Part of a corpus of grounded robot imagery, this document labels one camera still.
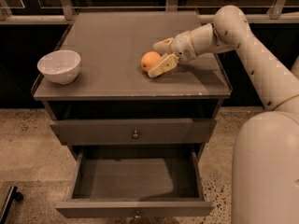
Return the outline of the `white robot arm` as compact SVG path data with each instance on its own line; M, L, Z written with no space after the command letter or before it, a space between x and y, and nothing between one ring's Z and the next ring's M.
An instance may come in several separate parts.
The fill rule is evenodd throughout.
M249 119L235 139L232 224L299 224L299 78L253 34L243 11L220 8L213 22L153 45L163 58L157 77L179 63L233 50L264 112Z

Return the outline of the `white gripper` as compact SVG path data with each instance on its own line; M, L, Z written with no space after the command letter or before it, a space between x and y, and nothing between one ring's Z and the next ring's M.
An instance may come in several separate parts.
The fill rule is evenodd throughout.
M192 44L192 35L190 31L183 32L177 35L174 39L167 38L163 41L159 41L153 45L153 48L158 53L163 54L163 56L148 71L148 76L150 78L158 77L176 68L178 62L186 63L197 57L197 53Z

